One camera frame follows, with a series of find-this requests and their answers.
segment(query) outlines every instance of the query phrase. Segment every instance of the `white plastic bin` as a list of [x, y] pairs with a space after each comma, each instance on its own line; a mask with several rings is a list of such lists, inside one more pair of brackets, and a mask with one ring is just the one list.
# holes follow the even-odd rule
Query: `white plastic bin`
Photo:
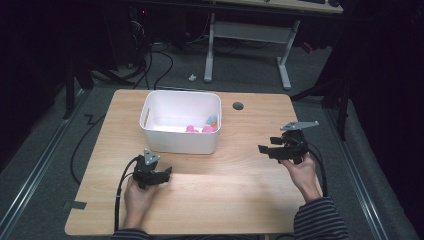
[[[210, 117], [216, 118], [216, 127], [203, 133]], [[216, 149], [221, 118], [221, 99], [216, 94], [157, 90], [147, 95], [140, 126], [152, 151], [211, 154]], [[186, 132], [189, 125], [199, 133]]]

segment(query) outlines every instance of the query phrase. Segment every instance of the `wooden table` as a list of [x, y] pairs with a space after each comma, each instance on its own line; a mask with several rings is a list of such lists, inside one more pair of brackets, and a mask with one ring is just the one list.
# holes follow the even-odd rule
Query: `wooden table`
[[[128, 162], [148, 148], [139, 126], [149, 91], [116, 91], [65, 226], [69, 235], [113, 233], [119, 179]], [[210, 155], [159, 153], [158, 171], [173, 167], [142, 228], [150, 234], [240, 234], [293, 232], [304, 204], [283, 165], [260, 154], [280, 127], [297, 121], [282, 94], [216, 93], [222, 100], [222, 128]], [[244, 104], [241, 111], [234, 102]], [[125, 216], [121, 200], [120, 223]]]

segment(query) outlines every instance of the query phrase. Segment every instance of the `desk leg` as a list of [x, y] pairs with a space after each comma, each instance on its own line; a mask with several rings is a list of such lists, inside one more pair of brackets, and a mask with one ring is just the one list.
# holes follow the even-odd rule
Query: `desk leg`
[[213, 70], [213, 40], [215, 34], [215, 13], [211, 13], [211, 23], [209, 29], [209, 49], [208, 55], [206, 56], [205, 66], [205, 82], [212, 81], [212, 70]]
[[289, 80], [289, 76], [287, 75], [287, 69], [286, 69], [286, 61], [290, 53], [290, 49], [293, 45], [294, 38], [296, 37], [297, 29], [299, 28], [300, 20], [296, 20], [293, 24], [293, 27], [290, 31], [287, 43], [286, 43], [286, 49], [284, 50], [283, 56], [277, 58], [278, 63], [278, 69], [280, 70], [280, 76], [281, 81], [283, 82], [283, 88], [285, 90], [291, 89], [291, 84]]

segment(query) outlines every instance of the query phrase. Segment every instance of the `striped sleeve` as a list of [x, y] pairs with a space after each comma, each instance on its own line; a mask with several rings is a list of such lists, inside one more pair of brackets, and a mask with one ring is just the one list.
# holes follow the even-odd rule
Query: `striped sleeve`
[[330, 197], [322, 197], [299, 208], [294, 235], [302, 239], [349, 239], [346, 224]]
[[111, 240], [147, 240], [149, 239], [149, 234], [140, 230], [140, 229], [121, 229], [116, 231], [113, 236], [110, 238]]

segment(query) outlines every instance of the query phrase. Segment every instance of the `hand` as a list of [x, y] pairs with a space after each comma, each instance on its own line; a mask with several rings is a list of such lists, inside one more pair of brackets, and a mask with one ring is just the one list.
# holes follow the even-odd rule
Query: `hand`
[[123, 228], [140, 228], [141, 221], [146, 214], [158, 185], [150, 186], [147, 190], [138, 187], [138, 182], [132, 177], [128, 178], [127, 189], [125, 190], [125, 206], [127, 216], [124, 220]]
[[294, 185], [300, 190], [306, 203], [321, 197], [316, 184], [315, 162], [309, 153], [303, 156], [300, 164], [295, 165], [288, 160], [280, 160], [280, 163], [289, 170]]

